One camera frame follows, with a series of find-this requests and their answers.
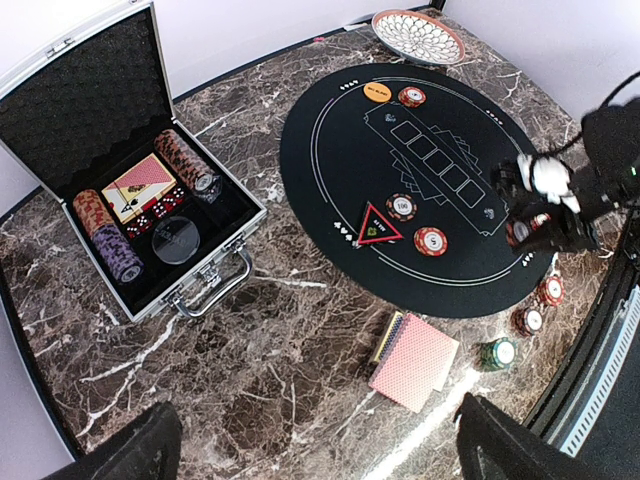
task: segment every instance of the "poker chip case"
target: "poker chip case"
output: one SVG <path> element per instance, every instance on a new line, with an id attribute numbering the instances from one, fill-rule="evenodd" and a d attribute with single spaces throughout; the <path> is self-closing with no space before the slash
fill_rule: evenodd
<path id="1" fill-rule="evenodd" d="M 245 240 L 267 213 L 176 119 L 171 98 L 152 2 L 105 11 L 0 78 L 0 145 L 61 204 L 134 322 L 168 306 L 200 317 L 240 285 L 252 270 Z M 189 158 L 206 173 L 172 170 Z M 153 208 L 136 207 L 138 229 L 105 195 L 143 160 L 162 164 L 156 170 L 167 178 L 145 204 Z M 128 188 L 135 197 L 149 185 Z M 98 216 L 87 219 L 82 205 Z M 221 278 L 228 255 L 242 267 Z M 207 287 L 204 300 L 185 298 L 195 281 Z"/>

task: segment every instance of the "triangle marker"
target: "triangle marker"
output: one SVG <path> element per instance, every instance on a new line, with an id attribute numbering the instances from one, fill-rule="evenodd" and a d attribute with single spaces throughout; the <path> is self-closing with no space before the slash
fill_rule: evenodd
<path id="1" fill-rule="evenodd" d="M 389 220 L 384 218 L 378 209 L 371 205 L 371 202 L 367 202 L 364 221 L 358 237 L 358 245 L 392 242 L 403 238 L 402 234 L 389 223 Z"/>

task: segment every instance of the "foam lining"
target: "foam lining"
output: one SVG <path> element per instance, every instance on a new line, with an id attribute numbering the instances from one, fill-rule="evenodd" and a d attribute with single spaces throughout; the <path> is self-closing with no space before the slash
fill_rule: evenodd
<path id="1" fill-rule="evenodd" d="M 70 198 L 171 118 L 150 9 L 101 31 L 0 101 L 0 138 Z"/>

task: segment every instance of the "black cable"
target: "black cable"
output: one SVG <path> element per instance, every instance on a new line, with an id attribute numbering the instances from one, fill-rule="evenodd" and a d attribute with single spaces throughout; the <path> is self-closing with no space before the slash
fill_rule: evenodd
<path id="1" fill-rule="evenodd" d="M 633 75 L 629 76 L 626 80 L 624 80 L 620 85 L 618 85 L 616 88 L 613 89 L 613 91 L 607 95 L 607 98 L 604 99 L 604 101 L 600 104 L 600 106 L 597 108 L 598 110 L 601 108 L 606 107 L 607 105 L 609 105 L 609 102 L 611 102 L 611 100 L 613 100 L 615 98 L 616 95 L 618 95 L 618 93 L 620 93 L 620 91 L 625 88 L 627 85 L 629 85 L 631 82 L 633 82 L 635 79 L 640 78 L 640 72 L 636 72 Z M 565 143 L 563 146 L 558 147 L 558 148 L 554 148 L 552 150 L 547 150 L 546 152 L 542 152 L 542 153 L 536 153 L 535 155 L 532 155 L 533 158 L 533 163 L 543 157 L 556 157 L 557 155 L 560 155 L 561 153 L 566 152 L 567 150 L 569 150 L 571 147 L 573 147 L 576 143 L 578 143 L 578 141 L 582 138 L 582 132 L 578 133 L 575 137 L 573 137 L 571 140 L 569 140 L 567 143 Z M 571 169 L 564 161 L 560 160 L 560 159 L 556 159 L 558 161 L 560 161 L 560 163 L 562 163 L 562 165 L 567 168 L 569 170 L 569 172 L 573 173 L 573 169 Z"/>

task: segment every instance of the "white wall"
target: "white wall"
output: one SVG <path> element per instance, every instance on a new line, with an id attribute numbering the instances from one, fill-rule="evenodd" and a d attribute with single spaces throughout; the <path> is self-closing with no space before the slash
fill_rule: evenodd
<path id="1" fill-rule="evenodd" d="M 50 40 L 125 0 L 3 2 L 0 76 Z M 172 95 L 302 40 L 385 8 L 428 0 L 157 0 L 156 14 Z M 0 150 L 0 215 L 36 182 Z"/>
<path id="2" fill-rule="evenodd" d="M 640 70 L 640 0 L 447 0 L 444 11 L 577 120 Z M 640 80 L 616 100 L 634 94 Z"/>

